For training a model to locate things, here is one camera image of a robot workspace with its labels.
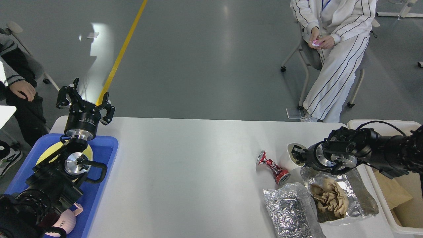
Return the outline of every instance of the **hand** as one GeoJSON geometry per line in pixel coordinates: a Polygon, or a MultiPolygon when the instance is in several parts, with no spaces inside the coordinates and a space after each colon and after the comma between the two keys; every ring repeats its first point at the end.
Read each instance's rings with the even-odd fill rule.
{"type": "Polygon", "coordinates": [[[9,88],[16,96],[22,99],[28,99],[29,102],[34,100],[35,88],[25,80],[17,81],[10,85],[9,88]]]}
{"type": "Polygon", "coordinates": [[[313,46],[313,41],[317,40],[319,37],[320,37],[319,28],[315,26],[313,27],[313,29],[311,29],[311,35],[310,35],[310,40],[308,42],[308,46],[310,46],[310,48],[316,49],[316,47],[313,46]]]}
{"type": "Polygon", "coordinates": [[[319,44],[319,46],[316,47],[316,49],[318,49],[318,50],[332,49],[333,46],[335,45],[335,39],[331,36],[323,36],[322,38],[317,40],[315,44],[319,44]]]}

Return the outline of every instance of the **crumpled brown paper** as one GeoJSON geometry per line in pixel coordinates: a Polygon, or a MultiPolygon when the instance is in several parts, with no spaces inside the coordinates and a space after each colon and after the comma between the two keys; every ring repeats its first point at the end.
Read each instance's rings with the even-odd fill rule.
{"type": "Polygon", "coordinates": [[[348,197],[335,180],[325,178],[323,187],[312,184],[310,191],[321,212],[333,213],[337,218],[343,218],[346,215],[349,205],[348,197]]]}

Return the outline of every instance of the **sneaker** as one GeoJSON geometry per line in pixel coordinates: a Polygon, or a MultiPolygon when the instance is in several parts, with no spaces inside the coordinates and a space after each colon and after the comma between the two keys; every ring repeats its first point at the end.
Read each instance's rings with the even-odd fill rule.
{"type": "Polygon", "coordinates": [[[10,148],[10,152],[7,156],[0,159],[0,177],[3,176],[16,162],[22,158],[22,152],[18,149],[10,148]]]}
{"type": "Polygon", "coordinates": [[[308,113],[299,119],[300,122],[317,122],[318,119],[316,117],[310,116],[308,113]]]}

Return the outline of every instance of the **yellow plate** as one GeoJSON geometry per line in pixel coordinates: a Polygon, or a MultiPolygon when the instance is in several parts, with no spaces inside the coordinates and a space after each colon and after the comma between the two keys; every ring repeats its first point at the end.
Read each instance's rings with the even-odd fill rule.
{"type": "MultiPolygon", "coordinates": [[[[62,142],[58,142],[55,143],[54,145],[50,146],[46,151],[44,151],[44,153],[41,154],[40,158],[38,159],[36,165],[38,163],[40,163],[41,161],[45,160],[49,155],[51,155],[53,152],[55,152],[56,150],[58,150],[60,147],[62,147],[62,142]]],[[[82,152],[83,154],[85,154],[88,158],[88,160],[93,160],[93,150],[91,149],[91,146],[88,145],[88,147],[82,152]]]]}

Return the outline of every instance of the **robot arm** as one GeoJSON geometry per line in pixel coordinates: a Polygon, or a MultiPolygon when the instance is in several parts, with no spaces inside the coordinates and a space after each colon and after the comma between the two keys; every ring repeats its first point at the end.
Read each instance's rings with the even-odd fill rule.
{"type": "Polygon", "coordinates": [[[409,171],[423,174],[423,126],[411,136],[381,136],[373,129],[333,130],[328,138],[308,149],[295,146],[297,163],[333,175],[345,174],[360,164],[394,178],[409,171]]]}
{"type": "Polygon", "coordinates": [[[99,122],[111,122],[115,108],[108,101],[108,93],[99,106],[83,100],[76,90],[78,80],[62,87],[57,102],[61,108],[70,105],[66,95],[71,100],[64,131],[69,139],[61,138],[63,145],[33,168],[34,174],[25,181],[29,186],[26,190],[18,195],[0,194],[0,237],[42,238],[46,232],[55,232],[65,238],[62,228],[52,227],[54,217],[58,218],[83,195],[83,182],[100,183],[106,176],[107,166],[89,161],[82,152],[96,137],[99,122]],[[102,109],[107,111],[104,117],[102,109]],[[91,166],[101,168],[98,179],[87,177],[91,166]]]}

